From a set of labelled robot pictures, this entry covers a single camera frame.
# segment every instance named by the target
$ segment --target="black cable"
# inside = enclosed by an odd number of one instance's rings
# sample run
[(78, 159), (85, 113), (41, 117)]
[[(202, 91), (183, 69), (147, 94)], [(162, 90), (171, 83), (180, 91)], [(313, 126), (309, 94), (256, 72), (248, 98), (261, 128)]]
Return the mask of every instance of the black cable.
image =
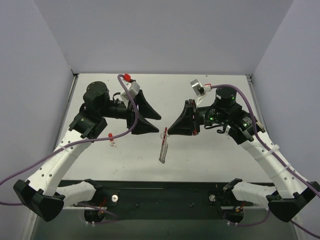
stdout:
[(114, 101), (114, 100), (115, 100), (115, 96), (116, 96), (116, 95), (120, 95), (120, 94), (121, 94), (121, 92), (119, 92), (119, 91), (118, 91), (118, 92), (116, 92), (115, 94), (113, 94), (113, 96), (112, 96), (112, 100)]
[(215, 129), (215, 128), (218, 128), (218, 127), (221, 127), (220, 125), (213, 125), (212, 124), (206, 124), (204, 125), (204, 129)]
[(220, 129), (218, 129), (216, 132), (217, 132), (218, 134), (224, 134), (224, 133), (226, 132), (226, 130), (220, 130)]

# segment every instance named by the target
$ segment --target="white knob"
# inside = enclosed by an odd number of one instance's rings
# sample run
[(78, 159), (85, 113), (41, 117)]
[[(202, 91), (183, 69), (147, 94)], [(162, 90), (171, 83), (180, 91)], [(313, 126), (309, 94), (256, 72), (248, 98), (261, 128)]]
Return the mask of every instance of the white knob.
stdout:
[(112, 202), (114, 202), (114, 203), (118, 202), (118, 199), (119, 199), (119, 197), (118, 197), (117, 195), (113, 195), (113, 196), (111, 197), (111, 200), (112, 200)]

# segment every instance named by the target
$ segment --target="black bracket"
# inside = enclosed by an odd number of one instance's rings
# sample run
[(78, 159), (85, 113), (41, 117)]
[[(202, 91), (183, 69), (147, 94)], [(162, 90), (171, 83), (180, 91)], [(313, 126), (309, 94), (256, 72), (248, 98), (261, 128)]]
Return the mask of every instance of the black bracket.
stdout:
[[(320, 192), (320, 185), (316, 181), (310, 182), (310, 184)], [(283, 199), (280, 197), (277, 191), (272, 195), (266, 196), (268, 199), (268, 207), (270, 211), (278, 219), (288, 223), (295, 215), (297, 215), (301, 209), (304, 208), (316, 194), (309, 188), (306, 188), (301, 194), (297, 192), (293, 194), (294, 198)]]
[(29, 186), (30, 181), (18, 180), (13, 190), (20, 201), (40, 216), (46, 222), (53, 220), (64, 207), (64, 195), (55, 193), (54, 196), (43, 195), (43, 190), (36, 191)]
[(83, 139), (96, 139), (107, 125), (107, 121), (102, 116), (96, 116), (89, 112), (81, 111), (69, 125), (69, 131), (76, 130), (81, 133)]

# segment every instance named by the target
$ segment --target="screw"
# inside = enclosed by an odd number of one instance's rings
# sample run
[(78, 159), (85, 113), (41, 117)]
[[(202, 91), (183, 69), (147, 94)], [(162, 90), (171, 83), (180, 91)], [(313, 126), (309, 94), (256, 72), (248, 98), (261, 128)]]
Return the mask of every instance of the screw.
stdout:
[(216, 201), (216, 196), (213, 195), (213, 194), (211, 194), (211, 195), (209, 196), (209, 200), (210, 200), (210, 202)]
[(111, 200), (112, 200), (112, 202), (114, 202), (114, 203), (118, 202), (118, 199), (119, 199), (119, 197), (118, 197), (117, 195), (113, 195), (113, 196), (111, 197)]

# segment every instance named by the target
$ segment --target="white tabletop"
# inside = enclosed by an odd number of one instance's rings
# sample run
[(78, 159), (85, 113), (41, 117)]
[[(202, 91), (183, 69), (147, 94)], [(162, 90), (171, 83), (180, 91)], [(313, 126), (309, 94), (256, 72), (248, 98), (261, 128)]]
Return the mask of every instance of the white tabletop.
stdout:
[[(232, 84), (238, 87), (248, 98), (256, 115), (254, 101), (244, 75), (131, 74), (131, 77), (140, 85), (149, 104), (162, 116), (162, 120), (148, 119), (160, 132), (128, 134), (115, 140), (118, 148), (111, 147), (109, 141), (95, 142), (80, 155), (63, 179), (229, 182), (234, 178), (241, 178), (247, 182), (270, 182), (258, 163), (231, 137), (218, 134), (215, 129), (205, 130), (203, 126), (198, 136), (170, 136), (165, 164), (158, 160), (162, 143), (161, 133), (178, 118), (185, 100), (196, 97), (190, 85), (194, 79), (203, 84)], [(95, 81), (105, 82), (111, 96), (113, 93), (122, 92), (117, 74), (80, 74), (63, 125), (62, 136), (79, 112), (87, 86)], [(209, 106), (214, 99), (213, 90), (200, 106)], [(247, 110), (239, 95), (237, 102)], [(108, 126), (100, 137), (126, 131), (125, 120), (106, 120)]]

